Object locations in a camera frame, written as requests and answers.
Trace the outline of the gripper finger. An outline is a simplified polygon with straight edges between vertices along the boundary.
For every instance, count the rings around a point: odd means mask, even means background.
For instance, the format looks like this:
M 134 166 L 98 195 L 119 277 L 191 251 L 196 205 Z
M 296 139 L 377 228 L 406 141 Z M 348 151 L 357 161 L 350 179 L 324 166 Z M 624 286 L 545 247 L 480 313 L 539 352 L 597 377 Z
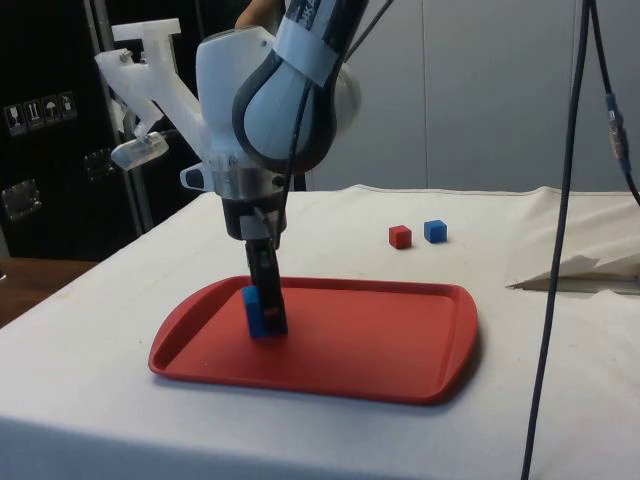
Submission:
M 251 284 L 244 288 L 244 306 L 251 335 L 286 335 L 286 311 L 274 247 L 245 247 Z

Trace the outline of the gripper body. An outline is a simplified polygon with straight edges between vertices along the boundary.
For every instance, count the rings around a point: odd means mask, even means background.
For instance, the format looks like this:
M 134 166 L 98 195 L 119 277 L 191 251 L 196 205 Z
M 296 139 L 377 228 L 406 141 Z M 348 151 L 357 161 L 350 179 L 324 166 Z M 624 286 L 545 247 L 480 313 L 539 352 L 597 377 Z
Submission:
M 266 245 L 271 242 L 280 246 L 280 237 L 287 225 L 286 216 L 280 216 L 282 195 L 271 195 L 258 199 L 222 199 L 227 233 L 238 241 L 249 245 Z

